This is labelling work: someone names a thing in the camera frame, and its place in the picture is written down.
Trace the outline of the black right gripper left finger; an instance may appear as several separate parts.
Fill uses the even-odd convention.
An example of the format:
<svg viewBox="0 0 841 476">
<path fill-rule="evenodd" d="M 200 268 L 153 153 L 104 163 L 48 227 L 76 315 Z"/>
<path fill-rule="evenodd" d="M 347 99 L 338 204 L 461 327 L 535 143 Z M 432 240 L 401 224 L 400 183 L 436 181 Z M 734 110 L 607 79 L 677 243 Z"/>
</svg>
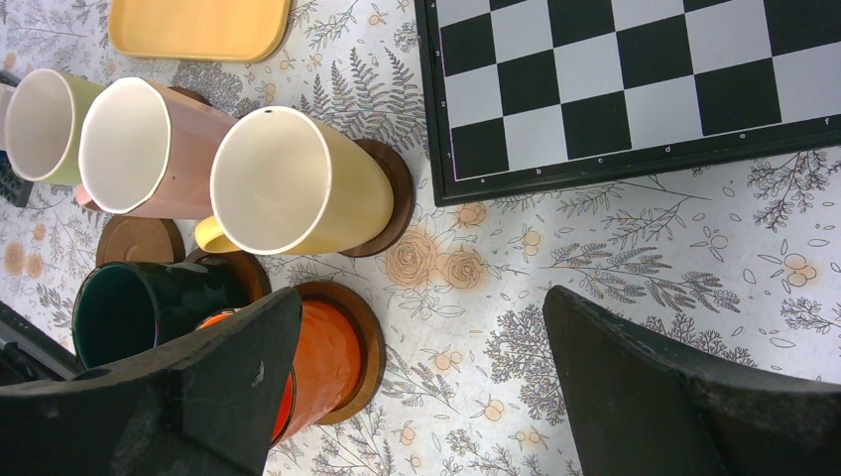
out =
<svg viewBox="0 0 841 476">
<path fill-rule="evenodd" d="M 1 390 L 5 475 L 259 475 L 291 373 L 300 294 L 69 381 Z"/>
</svg>

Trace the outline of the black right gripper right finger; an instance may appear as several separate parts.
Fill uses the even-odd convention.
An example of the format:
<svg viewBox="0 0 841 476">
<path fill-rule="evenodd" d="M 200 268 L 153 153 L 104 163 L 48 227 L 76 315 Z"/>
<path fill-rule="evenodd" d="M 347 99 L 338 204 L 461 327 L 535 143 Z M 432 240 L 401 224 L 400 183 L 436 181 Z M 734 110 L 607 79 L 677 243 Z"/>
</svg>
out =
<svg viewBox="0 0 841 476">
<path fill-rule="evenodd" d="M 542 313 L 587 475 L 836 475 L 840 388 L 733 363 L 556 286 Z"/>
</svg>

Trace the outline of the dark green mug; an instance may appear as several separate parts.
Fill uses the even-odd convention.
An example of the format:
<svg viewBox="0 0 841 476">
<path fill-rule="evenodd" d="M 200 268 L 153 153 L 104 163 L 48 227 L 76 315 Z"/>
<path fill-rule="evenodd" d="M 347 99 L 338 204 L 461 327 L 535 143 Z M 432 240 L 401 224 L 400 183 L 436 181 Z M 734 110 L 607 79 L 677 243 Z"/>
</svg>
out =
<svg viewBox="0 0 841 476">
<path fill-rule="evenodd" d="M 72 313 L 72 340 L 86 369 L 182 337 L 224 308 L 251 302 L 220 265 L 112 262 L 82 283 Z"/>
</svg>

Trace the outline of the orange cup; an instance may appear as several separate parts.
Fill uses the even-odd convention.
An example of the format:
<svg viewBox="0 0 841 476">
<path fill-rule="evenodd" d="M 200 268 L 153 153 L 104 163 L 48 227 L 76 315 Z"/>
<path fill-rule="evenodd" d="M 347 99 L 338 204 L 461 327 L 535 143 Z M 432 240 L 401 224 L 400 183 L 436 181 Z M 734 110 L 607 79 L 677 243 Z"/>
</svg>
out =
<svg viewBox="0 0 841 476">
<path fill-rule="evenodd" d="M 333 412 L 355 390 L 361 373 L 359 341 L 334 306 L 302 303 L 300 337 L 273 430 L 274 445 Z"/>
</svg>

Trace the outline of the cream yellow mug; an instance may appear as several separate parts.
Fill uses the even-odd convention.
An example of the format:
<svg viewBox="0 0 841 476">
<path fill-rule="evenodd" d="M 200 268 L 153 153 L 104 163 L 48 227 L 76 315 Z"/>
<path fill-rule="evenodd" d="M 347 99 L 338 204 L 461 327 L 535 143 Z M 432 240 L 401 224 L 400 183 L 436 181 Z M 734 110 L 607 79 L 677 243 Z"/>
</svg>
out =
<svg viewBox="0 0 841 476">
<path fill-rule="evenodd" d="M 357 247 L 389 222 L 388 178 L 353 140 L 290 107 L 241 118 L 210 175 L 210 216 L 194 238 L 208 253 L 315 255 Z"/>
</svg>

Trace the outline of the pink mug front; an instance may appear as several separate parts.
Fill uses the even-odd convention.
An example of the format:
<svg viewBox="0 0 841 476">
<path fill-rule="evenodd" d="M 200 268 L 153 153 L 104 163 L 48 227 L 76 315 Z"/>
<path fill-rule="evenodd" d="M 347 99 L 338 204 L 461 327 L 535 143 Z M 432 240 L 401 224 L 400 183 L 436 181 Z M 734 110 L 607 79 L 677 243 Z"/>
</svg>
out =
<svg viewBox="0 0 841 476">
<path fill-rule="evenodd" d="M 84 118 L 76 201 L 117 215 L 206 218 L 213 160 L 236 121 L 171 87 L 118 79 Z"/>
</svg>

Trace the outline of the pink mug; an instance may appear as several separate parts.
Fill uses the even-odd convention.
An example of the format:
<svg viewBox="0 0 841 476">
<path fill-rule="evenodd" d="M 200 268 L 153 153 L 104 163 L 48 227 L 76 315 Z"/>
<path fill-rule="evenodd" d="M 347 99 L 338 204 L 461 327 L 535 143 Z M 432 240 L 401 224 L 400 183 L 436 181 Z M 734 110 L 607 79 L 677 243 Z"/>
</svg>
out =
<svg viewBox="0 0 841 476">
<path fill-rule="evenodd" d="M 171 87 L 118 79 L 84 118 L 76 201 L 117 215 L 206 218 L 213 160 L 236 121 Z"/>
<path fill-rule="evenodd" d="M 12 169 L 33 182 L 76 186 L 81 126 L 100 84 L 40 68 L 26 75 L 11 97 L 4 138 Z"/>
</svg>

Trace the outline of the dark walnut wooden coaster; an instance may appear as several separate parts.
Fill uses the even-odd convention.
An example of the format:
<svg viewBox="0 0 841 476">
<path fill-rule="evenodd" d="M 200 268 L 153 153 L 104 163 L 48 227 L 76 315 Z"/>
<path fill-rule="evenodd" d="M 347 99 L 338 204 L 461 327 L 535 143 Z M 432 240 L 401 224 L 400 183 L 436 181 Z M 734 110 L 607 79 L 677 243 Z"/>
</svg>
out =
<svg viewBox="0 0 841 476">
<path fill-rule="evenodd" d="M 384 229 L 371 240 L 341 252 L 350 258 L 367 258 L 379 255 L 399 242 L 412 220 L 417 194 L 410 169 L 395 149 L 373 139 L 356 139 L 355 143 L 380 166 L 394 197 L 392 216 Z"/>
</svg>

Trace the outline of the pink mug back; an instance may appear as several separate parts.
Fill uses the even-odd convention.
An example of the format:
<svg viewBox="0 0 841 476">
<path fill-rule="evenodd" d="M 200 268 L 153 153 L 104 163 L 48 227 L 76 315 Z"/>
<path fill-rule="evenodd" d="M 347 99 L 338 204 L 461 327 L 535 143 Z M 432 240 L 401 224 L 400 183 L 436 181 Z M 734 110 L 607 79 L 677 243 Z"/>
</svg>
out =
<svg viewBox="0 0 841 476">
<path fill-rule="evenodd" d="M 76 186 L 81 126 L 100 84 L 40 68 L 26 75 L 11 97 L 4 138 L 12 169 L 33 182 Z"/>
</svg>

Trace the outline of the black and white chessboard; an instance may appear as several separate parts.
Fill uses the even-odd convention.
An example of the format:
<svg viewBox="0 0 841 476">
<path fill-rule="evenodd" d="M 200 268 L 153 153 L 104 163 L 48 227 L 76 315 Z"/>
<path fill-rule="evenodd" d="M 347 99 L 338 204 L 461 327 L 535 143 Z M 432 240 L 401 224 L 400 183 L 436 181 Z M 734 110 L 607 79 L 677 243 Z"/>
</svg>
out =
<svg viewBox="0 0 841 476">
<path fill-rule="evenodd" d="M 419 1 L 435 203 L 840 141 L 836 1 Z"/>
</svg>

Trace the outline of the yellow plastic tray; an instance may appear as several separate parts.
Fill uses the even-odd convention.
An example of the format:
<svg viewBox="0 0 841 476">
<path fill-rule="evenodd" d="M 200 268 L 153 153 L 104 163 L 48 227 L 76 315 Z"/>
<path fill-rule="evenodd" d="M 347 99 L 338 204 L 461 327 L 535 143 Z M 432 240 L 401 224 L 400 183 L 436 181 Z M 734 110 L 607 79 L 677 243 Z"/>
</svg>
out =
<svg viewBox="0 0 841 476">
<path fill-rule="evenodd" d="M 113 0 L 108 39 L 124 56 L 255 62 L 281 43 L 288 0 Z"/>
</svg>

